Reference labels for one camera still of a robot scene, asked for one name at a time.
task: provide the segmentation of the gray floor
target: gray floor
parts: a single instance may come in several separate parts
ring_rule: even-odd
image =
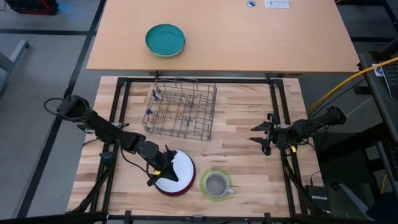
[[[20,15],[7,7],[5,11],[0,11],[0,29],[88,31],[99,1],[58,0],[60,12],[52,17]],[[391,3],[393,10],[398,12],[398,4],[394,1]],[[393,37],[396,35],[383,8],[356,6],[339,6],[338,8],[351,36]],[[2,143],[2,149],[0,149],[0,219],[11,218],[15,215],[21,195],[30,180],[53,121],[53,116],[44,111],[43,102],[51,97],[62,96],[75,68],[85,37],[0,34],[0,51],[9,55],[20,39],[27,39],[31,47],[24,53],[10,84],[0,98],[0,123],[2,124],[0,128],[0,142]],[[382,46],[382,44],[355,43],[359,53],[377,50]],[[147,74],[87,72],[82,69],[73,94],[85,97],[90,103],[94,102],[102,75]],[[184,75],[241,76],[242,74],[184,73]],[[299,76],[305,105],[310,106],[348,76],[349,74]],[[356,82],[355,80],[349,83],[345,88],[349,88]],[[358,96],[349,91],[345,97],[336,100],[334,105],[339,106],[344,113],[348,114],[368,98],[369,96]],[[333,127],[330,131],[362,131],[368,128],[362,122],[365,119],[372,121],[373,124],[377,124],[381,120],[373,100],[350,114],[346,125]],[[58,214],[65,211],[83,141],[84,134],[74,124],[67,122],[62,124],[29,216]],[[362,161],[357,157],[345,162],[351,166],[361,166],[361,163]],[[372,199],[369,198],[366,191],[366,188],[361,190],[360,187],[358,193],[363,196],[366,203],[371,204]],[[358,211],[347,203],[344,196],[336,196],[336,198],[341,199],[333,201],[336,214],[343,217],[347,215],[361,217]]]

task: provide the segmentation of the metal wire rack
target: metal wire rack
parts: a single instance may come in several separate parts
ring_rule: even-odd
[[[216,94],[216,84],[195,79],[156,80],[142,125],[150,133],[210,140]]]

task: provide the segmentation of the green bowl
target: green bowl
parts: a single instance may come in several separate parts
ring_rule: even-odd
[[[148,31],[145,42],[155,55],[173,57],[184,49],[185,37],[178,27],[171,24],[160,24]]]

